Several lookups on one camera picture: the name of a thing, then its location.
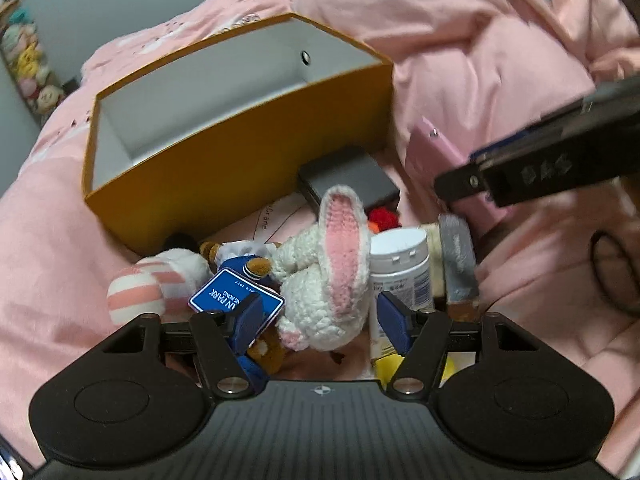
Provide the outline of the hanging plush toy column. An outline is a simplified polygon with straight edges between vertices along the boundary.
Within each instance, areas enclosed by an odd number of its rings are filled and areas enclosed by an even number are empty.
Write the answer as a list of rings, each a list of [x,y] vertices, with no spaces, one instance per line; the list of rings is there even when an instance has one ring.
[[[1,58],[30,114],[43,125],[66,93],[22,0],[1,0]]]

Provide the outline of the white pink crochet bunny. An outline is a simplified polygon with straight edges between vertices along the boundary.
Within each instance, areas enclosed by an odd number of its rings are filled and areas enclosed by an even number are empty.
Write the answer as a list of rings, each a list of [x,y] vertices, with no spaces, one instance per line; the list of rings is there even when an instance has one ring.
[[[277,330],[285,348],[329,352],[360,334],[371,300],[370,245],[360,198],[335,185],[317,222],[274,251],[270,275],[284,298]]]

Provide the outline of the pink striped white plush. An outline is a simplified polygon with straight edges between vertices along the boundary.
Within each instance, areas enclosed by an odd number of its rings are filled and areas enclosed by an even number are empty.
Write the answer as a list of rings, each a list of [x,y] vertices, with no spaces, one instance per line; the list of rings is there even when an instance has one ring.
[[[208,261],[189,249],[142,258],[112,279],[106,294],[108,314],[116,326],[145,313],[157,314],[165,323],[186,321],[193,312],[190,298],[211,277]]]

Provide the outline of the dark grey box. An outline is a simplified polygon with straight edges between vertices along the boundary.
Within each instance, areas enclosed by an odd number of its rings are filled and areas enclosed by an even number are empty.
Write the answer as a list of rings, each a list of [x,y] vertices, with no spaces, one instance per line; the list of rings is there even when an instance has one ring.
[[[346,185],[354,190],[365,211],[378,207],[395,210],[400,189],[363,148],[345,146],[306,162],[297,173],[297,188],[315,212],[329,188]]]

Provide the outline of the grey foil packet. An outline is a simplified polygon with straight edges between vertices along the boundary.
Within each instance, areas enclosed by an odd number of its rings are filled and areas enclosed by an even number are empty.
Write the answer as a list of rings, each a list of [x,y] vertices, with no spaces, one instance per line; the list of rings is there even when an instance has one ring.
[[[476,259],[468,224],[454,214],[438,216],[447,304],[463,304],[478,296]]]

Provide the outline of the pink printed duvet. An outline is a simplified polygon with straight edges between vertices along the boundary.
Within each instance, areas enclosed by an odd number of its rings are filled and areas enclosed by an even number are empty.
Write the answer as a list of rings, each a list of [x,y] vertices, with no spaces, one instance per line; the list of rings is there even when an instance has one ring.
[[[111,278],[132,257],[89,211],[80,189],[93,100],[103,88],[198,40],[295,12],[394,61],[393,174],[406,220],[430,220],[420,181],[425,122],[461,155],[639,69],[639,32],[620,0],[206,0],[104,44],[80,88],[45,125],[1,200],[1,432],[40,463],[28,404],[49,378],[113,329]],[[639,188],[631,182],[537,200],[497,226],[480,258],[484,299],[602,382],[615,403],[600,462],[621,474],[639,448],[639,323],[594,286],[590,237],[639,251]]]

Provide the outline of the pink case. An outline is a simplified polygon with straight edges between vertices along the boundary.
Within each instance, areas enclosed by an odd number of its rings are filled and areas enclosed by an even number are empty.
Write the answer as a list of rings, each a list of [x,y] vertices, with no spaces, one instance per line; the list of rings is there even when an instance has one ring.
[[[421,117],[411,129],[405,157],[405,170],[413,184],[440,208],[464,217],[478,237],[510,217],[510,208],[498,208],[487,194],[475,195],[445,205],[434,191],[435,178],[462,166],[465,159],[454,144],[427,118]]]

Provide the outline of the orange red crochet chicken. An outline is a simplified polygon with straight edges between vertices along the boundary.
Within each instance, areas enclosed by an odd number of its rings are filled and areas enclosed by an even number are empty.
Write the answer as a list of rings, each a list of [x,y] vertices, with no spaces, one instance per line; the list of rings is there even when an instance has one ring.
[[[401,227],[399,214],[387,207],[376,207],[367,213],[368,227],[373,234],[398,229]]]

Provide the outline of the bear plush with blue tag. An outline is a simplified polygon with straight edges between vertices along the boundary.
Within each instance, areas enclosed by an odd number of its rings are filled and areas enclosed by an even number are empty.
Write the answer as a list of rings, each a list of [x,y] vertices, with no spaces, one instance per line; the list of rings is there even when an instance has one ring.
[[[276,330],[284,299],[270,276],[269,257],[275,244],[204,242],[200,253],[214,268],[213,277],[189,299],[195,312],[231,312],[242,300],[257,292],[262,300],[262,325],[245,355],[267,376],[276,374],[284,361],[285,348]]]

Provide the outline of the white plastic pill bottle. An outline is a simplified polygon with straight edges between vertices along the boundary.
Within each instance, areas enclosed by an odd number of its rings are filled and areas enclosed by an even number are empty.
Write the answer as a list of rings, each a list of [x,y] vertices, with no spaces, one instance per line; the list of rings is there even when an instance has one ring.
[[[427,232],[422,228],[396,228],[373,235],[370,281],[375,295],[391,292],[410,310],[431,309]]]

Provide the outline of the orange cardboard storage box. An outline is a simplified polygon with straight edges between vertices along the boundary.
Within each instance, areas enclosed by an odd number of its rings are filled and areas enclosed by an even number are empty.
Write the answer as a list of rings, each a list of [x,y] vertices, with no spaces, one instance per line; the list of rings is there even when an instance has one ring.
[[[288,13],[221,32],[96,95],[88,208],[142,256],[204,238],[292,193],[301,166],[390,135],[393,64]]]

